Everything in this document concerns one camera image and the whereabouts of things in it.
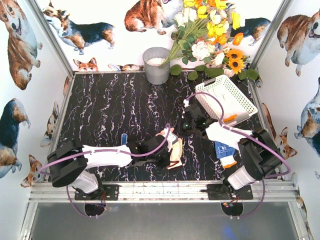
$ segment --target floor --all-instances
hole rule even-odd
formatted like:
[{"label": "floor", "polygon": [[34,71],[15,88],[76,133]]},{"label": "floor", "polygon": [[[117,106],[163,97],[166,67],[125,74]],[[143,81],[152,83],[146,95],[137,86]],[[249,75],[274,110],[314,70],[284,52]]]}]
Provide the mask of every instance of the floor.
[{"label": "floor", "polygon": [[[244,213],[257,203],[244,204]],[[77,203],[80,209],[84,204]],[[232,219],[219,203],[109,203],[88,219],[70,203],[39,203],[33,240],[295,240],[286,202],[265,202],[253,216]]]},{"label": "floor", "polygon": [[[183,100],[195,91],[195,86],[205,80],[200,75],[196,81],[187,79],[187,72],[171,76],[163,85],[147,82],[143,72],[77,74],[60,132],[58,147],[72,138],[79,138],[89,146],[118,146],[121,134],[128,141],[148,140],[164,129],[166,123],[177,124],[182,113]],[[249,87],[235,78],[233,82],[249,98]],[[253,130],[261,127],[258,115],[237,127]],[[228,171],[223,170],[216,158],[215,148],[209,140],[191,136],[183,139],[183,166],[172,170],[148,163],[141,167],[92,168],[102,181],[195,181],[218,180]]]}]

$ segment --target grey floor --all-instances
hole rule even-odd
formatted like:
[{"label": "grey floor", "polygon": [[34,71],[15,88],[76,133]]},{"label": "grey floor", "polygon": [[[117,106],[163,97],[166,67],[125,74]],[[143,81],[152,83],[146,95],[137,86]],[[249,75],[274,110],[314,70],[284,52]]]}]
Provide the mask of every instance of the grey floor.
[{"label": "grey floor", "polygon": [[[245,203],[244,213],[257,203]],[[77,204],[83,210],[83,204]],[[219,203],[113,203],[98,219],[69,203],[40,203],[33,240],[296,240],[286,202],[265,202],[257,213],[230,220]]]}]

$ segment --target corgi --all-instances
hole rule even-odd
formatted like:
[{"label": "corgi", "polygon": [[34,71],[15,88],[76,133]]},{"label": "corgi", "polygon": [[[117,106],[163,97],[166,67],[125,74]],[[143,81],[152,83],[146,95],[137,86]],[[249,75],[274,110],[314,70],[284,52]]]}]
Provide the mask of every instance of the corgi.
[{"label": "corgi", "polygon": [[277,32],[280,47],[287,51],[284,64],[290,60],[297,64],[295,73],[301,75],[303,65],[312,61],[320,53],[320,10],[312,17],[290,16],[283,21]]},{"label": "corgi", "polygon": [[115,65],[115,64],[108,64],[108,67],[112,70],[112,71],[143,71],[145,70],[145,66],[138,66],[138,65],[134,65],[134,64],[126,64],[124,66],[121,65]]},{"label": "corgi", "polygon": [[15,85],[21,90],[27,88],[31,80],[33,66],[40,67],[38,50],[43,45],[37,42],[35,33],[25,13],[15,0],[0,1],[0,20],[5,23],[9,33],[8,61],[9,71]]},{"label": "corgi", "polygon": [[[232,12],[235,11],[236,3],[227,3],[225,12],[228,15],[228,22],[232,23]],[[267,33],[271,21],[264,18],[249,18],[245,20],[245,26],[241,26],[238,29],[234,30],[232,28],[232,24],[226,33],[227,35],[227,43],[232,44],[235,36],[239,33],[243,33],[243,37],[247,38],[249,36],[253,37],[253,42],[249,44],[249,46],[254,46],[264,35]]]},{"label": "corgi", "polygon": [[164,35],[167,32],[163,28],[173,25],[175,15],[182,10],[182,0],[140,0],[127,11],[124,25],[130,32],[155,28],[159,35]]},{"label": "corgi", "polygon": [[320,131],[320,77],[318,78],[318,91],[304,107],[301,113],[301,126],[296,127],[296,139],[313,138]]},{"label": "corgi", "polygon": [[44,134],[43,138],[41,139],[41,143],[40,143],[41,147],[46,147],[46,146],[50,145],[52,136],[53,136],[55,129],[56,129],[58,116],[59,116],[59,106],[58,106],[58,103],[55,101],[54,105],[53,105],[52,114],[49,117],[48,123],[46,125],[45,134]]},{"label": "corgi", "polygon": [[67,45],[74,47],[80,55],[85,54],[84,48],[106,40],[113,49],[114,26],[98,22],[92,24],[76,24],[69,19],[67,11],[55,9],[50,1],[49,6],[42,10],[47,22],[56,30],[59,38]]},{"label": "corgi", "polygon": [[0,118],[0,179],[10,170],[14,173],[16,168],[19,171],[22,168],[17,159],[20,123],[27,123],[30,129],[31,123],[24,106],[13,98],[5,105]]},{"label": "corgi", "polygon": [[[174,130],[175,129],[173,127],[170,128],[171,133],[173,133]],[[160,133],[156,134],[156,136],[158,135],[162,135],[165,137],[166,133],[163,130]],[[178,138],[178,141],[172,145],[172,151],[170,154],[170,165],[166,167],[168,170],[183,165],[181,162],[182,150],[183,150],[183,142],[181,138]]]},{"label": "corgi", "polygon": [[272,123],[272,119],[271,119],[271,115],[270,112],[267,108],[267,106],[262,103],[263,105],[263,110],[264,110],[264,114],[268,120],[268,123],[270,125],[271,128],[271,133],[272,133],[272,137],[274,140],[275,145],[277,146],[277,148],[279,149],[279,151],[281,152],[283,159],[287,160],[288,158],[291,158],[295,155],[297,155],[298,151],[293,149],[292,147],[289,146],[288,144],[288,128],[285,127],[281,134],[277,134],[275,127]]},{"label": "corgi", "polygon": [[38,183],[41,181],[41,174],[38,172],[42,167],[41,162],[39,162],[34,156],[29,154],[29,163],[30,172],[20,184],[20,186],[23,188],[32,187],[33,183]]},{"label": "corgi", "polygon": [[73,59],[74,64],[78,67],[79,72],[98,72],[98,66],[97,66],[97,61],[93,57],[91,60],[87,63],[78,61],[76,59]]},{"label": "corgi", "polygon": [[67,76],[67,77],[65,78],[64,86],[63,86],[63,96],[64,96],[64,97],[66,96],[69,82],[70,82],[70,78]]}]

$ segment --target white backdrop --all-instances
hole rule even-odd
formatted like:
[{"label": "white backdrop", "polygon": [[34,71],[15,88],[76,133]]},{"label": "white backdrop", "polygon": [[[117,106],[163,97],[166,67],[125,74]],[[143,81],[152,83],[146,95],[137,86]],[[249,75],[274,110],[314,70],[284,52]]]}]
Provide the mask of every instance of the white backdrop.
[{"label": "white backdrop", "polygon": [[[53,7],[58,10],[67,10],[70,13],[69,19],[76,24],[92,24],[92,23],[109,23],[116,27],[117,38],[113,49],[108,49],[105,40],[95,43],[84,48],[84,55],[74,51],[72,46],[65,44],[58,36],[57,32],[51,27],[54,35],[65,52],[73,70],[78,68],[74,64],[73,59],[83,63],[89,62],[94,57],[97,61],[99,71],[110,71],[108,64],[126,65],[136,64],[143,65],[142,54],[151,47],[164,47],[170,49],[173,41],[171,33],[175,30],[174,26],[165,28],[166,35],[159,35],[157,31],[148,29],[146,32],[129,32],[124,25],[124,19],[127,11],[138,0],[119,1],[101,1],[91,0],[90,4],[84,0],[52,0]],[[49,0],[38,0],[41,8],[49,5]],[[251,18],[267,18],[273,20],[282,0],[235,0],[237,9],[246,19]],[[247,56],[251,59],[257,52],[262,40],[258,41],[254,46],[248,46],[252,41],[252,37],[245,38],[239,46]],[[181,60],[173,61],[171,64],[180,63],[182,67],[186,67]],[[199,62],[190,62],[188,68],[199,65]]]},{"label": "white backdrop", "polygon": [[33,155],[42,164],[48,155],[49,147],[40,147],[40,142],[47,130],[48,118],[52,113],[54,102],[59,107],[63,101],[63,87],[67,76],[58,56],[48,39],[39,28],[28,5],[23,0],[18,1],[27,16],[38,42],[43,44],[38,50],[37,60],[41,61],[40,68],[33,67],[32,79],[26,90],[18,88],[9,72],[8,63],[8,31],[0,21],[0,62],[1,62],[1,94],[0,116],[7,102],[12,98],[20,100],[31,122],[30,129],[20,123],[18,135],[17,158],[22,163],[22,169],[11,170],[0,178],[0,226],[1,239],[17,240],[26,212],[30,188],[20,186],[30,172],[29,154]]},{"label": "white backdrop", "polygon": [[[314,0],[295,0],[288,10],[289,16],[312,16],[319,11],[320,3]],[[298,151],[288,159],[292,173],[296,172],[300,193],[306,205],[308,222],[315,240],[320,239],[319,207],[320,180],[315,171],[320,173],[320,158],[304,138],[296,139],[297,126],[301,125],[301,113],[306,104],[318,91],[320,77],[320,55],[302,67],[301,76],[296,74],[296,64],[285,66],[287,51],[280,47],[275,35],[258,64],[263,87],[260,88],[261,100],[267,105],[273,125],[278,134],[288,127],[288,144]]]}]

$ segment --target flower bouquet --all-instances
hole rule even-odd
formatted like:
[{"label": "flower bouquet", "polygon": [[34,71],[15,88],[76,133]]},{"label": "flower bouquet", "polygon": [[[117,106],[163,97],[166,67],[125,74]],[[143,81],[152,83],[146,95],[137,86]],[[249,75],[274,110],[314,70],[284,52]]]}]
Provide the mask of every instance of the flower bouquet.
[{"label": "flower bouquet", "polygon": [[[242,32],[230,37],[232,28],[237,30],[245,25],[245,19],[237,12],[236,5],[228,0],[184,0],[183,7],[182,12],[174,17],[177,31],[171,34],[174,42],[163,64],[180,58],[185,65],[204,61],[206,65],[198,66],[196,71],[190,73],[190,80],[198,77],[197,71],[205,71],[212,78],[221,74],[232,77],[242,73],[248,57],[238,49],[224,46],[238,46],[244,38]],[[178,75],[181,67],[175,65],[170,72]]]}]

